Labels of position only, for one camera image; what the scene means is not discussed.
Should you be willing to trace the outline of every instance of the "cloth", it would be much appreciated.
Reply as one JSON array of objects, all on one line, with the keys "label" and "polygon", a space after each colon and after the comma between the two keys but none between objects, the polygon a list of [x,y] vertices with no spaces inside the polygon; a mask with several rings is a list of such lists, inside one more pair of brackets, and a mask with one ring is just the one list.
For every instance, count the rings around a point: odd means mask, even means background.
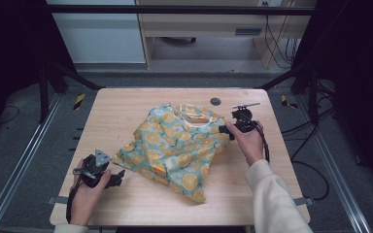
[{"label": "cloth", "polygon": [[253,191],[256,232],[312,232],[288,193],[284,180],[274,175],[266,160],[258,160],[245,177]]},{"label": "cloth", "polygon": [[55,226],[54,233],[86,233],[88,228],[86,226],[72,225],[72,224],[59,224]]},{"label": "cloth", "polygon": [[153,108],[134,132],[135,141],[120,149],[113,162],[203,203],[201,182],[214,155],[229,142],[220,125],[224,117],[199,106]]}]

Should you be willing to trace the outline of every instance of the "table top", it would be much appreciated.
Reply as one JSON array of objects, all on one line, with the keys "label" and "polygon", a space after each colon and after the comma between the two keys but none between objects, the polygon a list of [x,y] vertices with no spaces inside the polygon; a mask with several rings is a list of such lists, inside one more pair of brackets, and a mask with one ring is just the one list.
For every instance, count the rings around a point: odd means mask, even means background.
[{"label": "table top", "polygon": [[[210,103],[219,98],[220,105]],[[59,192],[68,196],[72,170],[82,158],[101,149],[114,156],[134,141],[133,132],[157,106],[180,103],[202,106],[234,122],[233,106],[260,103],[248,109],[264,127],[271,168],[288,185],[293,198],[302,197],[298,181],[275,118],[269,97],[261,89],[242,88],[105,88],[99,90],[83,135]],[[122,168],[111,163],[113,174]],[[197,204],[172,189],[127,170],[119,187],[105,189],[90,225],[254,225],[252,192],[245,182],[248,164],[236,141],[214,156],[202,187],[207,199]],[[298,207],[307,222],[305,205]],[[66,223],[66,205],[55,204],[51,223]]]}]

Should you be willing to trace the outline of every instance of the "person's left hand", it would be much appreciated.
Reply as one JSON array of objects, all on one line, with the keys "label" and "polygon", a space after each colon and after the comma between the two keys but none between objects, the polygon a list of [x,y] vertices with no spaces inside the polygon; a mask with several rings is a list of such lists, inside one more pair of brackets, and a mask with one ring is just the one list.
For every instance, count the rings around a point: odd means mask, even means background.
[{"label": "person's left hand", "polygon": [[[81,160],[78,164],[78,168],[81,168],[83,166],[84,161]],[[78,181],[78,177],[79,175],[75,175],[73,187]],[[75,194],[74,200],[72,202],[71,221],[69,222],[70,224],[87,226],[90,217],[92,216],[92,213],[96,208],[96,205],[98,205],[102,191],[104,190],[110,178],[111,171],[107,170],[96,187],[88,187],[84,183],[78,187],[78,191]]]}]

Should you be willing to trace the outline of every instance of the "cream sweater sleeve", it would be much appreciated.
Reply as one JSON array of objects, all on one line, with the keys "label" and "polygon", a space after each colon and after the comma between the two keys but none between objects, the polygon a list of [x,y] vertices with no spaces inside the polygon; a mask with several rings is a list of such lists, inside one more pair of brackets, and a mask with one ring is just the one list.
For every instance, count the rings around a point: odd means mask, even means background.
[{"label": "cream sweater sleeve", "polygon": [[87,233],[88,229],[85,226],[59,224],[55,226],[54,233]]},{"label": "cream sweater sleeve", "polygon": [[256,232],[312,232],[288,193],[283,179],[266,160],[254,163],[245,176],[253,191]]}]

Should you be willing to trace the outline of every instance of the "black and yellow tape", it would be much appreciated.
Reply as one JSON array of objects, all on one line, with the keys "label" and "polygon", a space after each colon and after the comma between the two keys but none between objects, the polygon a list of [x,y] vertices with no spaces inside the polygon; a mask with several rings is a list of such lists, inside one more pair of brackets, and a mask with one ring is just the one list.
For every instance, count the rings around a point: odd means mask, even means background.
[{"label": "black and yellow tape", "polygon": [[290,107],[292,109],[298,109],[298,105],[297,104],[289,104],[288,103],[287,97],[285,95],[281,95],[281,104],[283,106],[287,106],[287,107]]},{"label": "black and yellow tape", "polygon": [[80,94],[78,96],[77,101],[75,102],[75,105],[74,105],[74,110],[78,110],[80,108],[81,104],[84,101],[84,97],[85,97],[84,94]]}]

